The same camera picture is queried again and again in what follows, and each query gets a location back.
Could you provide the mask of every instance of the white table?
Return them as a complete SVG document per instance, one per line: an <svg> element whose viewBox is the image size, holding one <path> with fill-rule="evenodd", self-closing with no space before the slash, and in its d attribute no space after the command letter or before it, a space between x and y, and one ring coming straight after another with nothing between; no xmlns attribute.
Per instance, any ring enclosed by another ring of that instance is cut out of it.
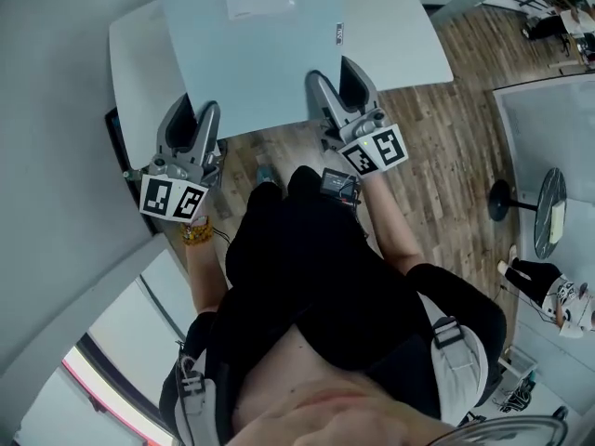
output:
<svg viewBox="0 0 595 446"><path fill-rule="evenodd" d="M344 23L342 54L358 63L378 90L452 81L443 48L419 0L345 0ZM114 22L110 51L126 151L132 168L138 169L155 153L157 129L165 112L187 92L160 2ZM305 112L283 124L304 119ZM267 126L255 125L250 130ZM247 127L237 125L219 136L243 134Z"/></svg>

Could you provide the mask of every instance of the round table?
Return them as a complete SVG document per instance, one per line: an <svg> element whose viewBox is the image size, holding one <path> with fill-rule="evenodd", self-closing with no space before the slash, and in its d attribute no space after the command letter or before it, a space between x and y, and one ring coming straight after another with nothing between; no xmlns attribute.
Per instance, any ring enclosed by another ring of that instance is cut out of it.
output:
<svg viewBox="0 0 595 446"><path fill-rule="evenodd" d="M494 221L501 221L511 206L535 212L534 245L539 259L546 259L556 249L557 243L549 242L551 228L551 208L558 202L566 201L566 182L562 170L552 168L541 184L537 205L521 203L510 196L510 185L506 180L498 180L490 190L488 211Z"/></svg>

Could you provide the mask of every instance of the yellow wristband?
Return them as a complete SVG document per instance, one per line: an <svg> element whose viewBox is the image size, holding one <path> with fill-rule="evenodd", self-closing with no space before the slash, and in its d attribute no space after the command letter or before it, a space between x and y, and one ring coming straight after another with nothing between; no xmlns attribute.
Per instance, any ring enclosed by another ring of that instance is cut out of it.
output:
<svg viewBox="0 0 595 446"><path fill-rule="evenodd" d="M209 216L206 218L206 223L204 225L193 227L191 225L180 223L179 228L182 235L182 241L184 241L184 244L187 246L206 243L213 238L213 224L211 223L211 218Z"/></svg>

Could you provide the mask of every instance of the light blue table top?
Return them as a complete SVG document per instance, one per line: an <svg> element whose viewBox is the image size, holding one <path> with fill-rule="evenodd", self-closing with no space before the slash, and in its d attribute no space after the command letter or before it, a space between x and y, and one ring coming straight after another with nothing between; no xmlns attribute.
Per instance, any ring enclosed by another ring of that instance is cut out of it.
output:
<svg viewBox="0 0 595 446"><path fill-rule="evenodd" d="M246 1L258 11L279 5ZM344 0L294 2L282 13L232 20L228 0L162 0L192 106L216 100L221 108L219 138L316 115L305 83L312 70L338 88Z"/></svg>

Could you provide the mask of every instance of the wooden floor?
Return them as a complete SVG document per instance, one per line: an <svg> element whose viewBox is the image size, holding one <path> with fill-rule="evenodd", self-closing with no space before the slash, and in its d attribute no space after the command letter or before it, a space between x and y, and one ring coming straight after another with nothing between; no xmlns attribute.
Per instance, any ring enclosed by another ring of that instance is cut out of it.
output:
<svg viewBox="0 0 595 446"><path fill-rule="evenodd" d="M513 183L506 137L492 90L557 75L548 64L562 59L554 41L529 43L520 33L522 17L505 10L478 8L439 30L455 80L382 93L381 105L399 124L410 160L388 173L407 220L428 261L443 266L496 297L499 259L519 234L512 211L492 222L486 195L499 178ZM403 44L407 46L406 35ZM350 171L333 153L322 153L314 122L287 125L230 138L222 189L212 197L215 226L235 234L255 186L258 164L273 163L285 183L306 164ZM364 228L371 231L364 205ZM373 236L370 242L376 247ZM226 245L218 240L223 261ZM516 298L497 296L514 330Z"/></svg>

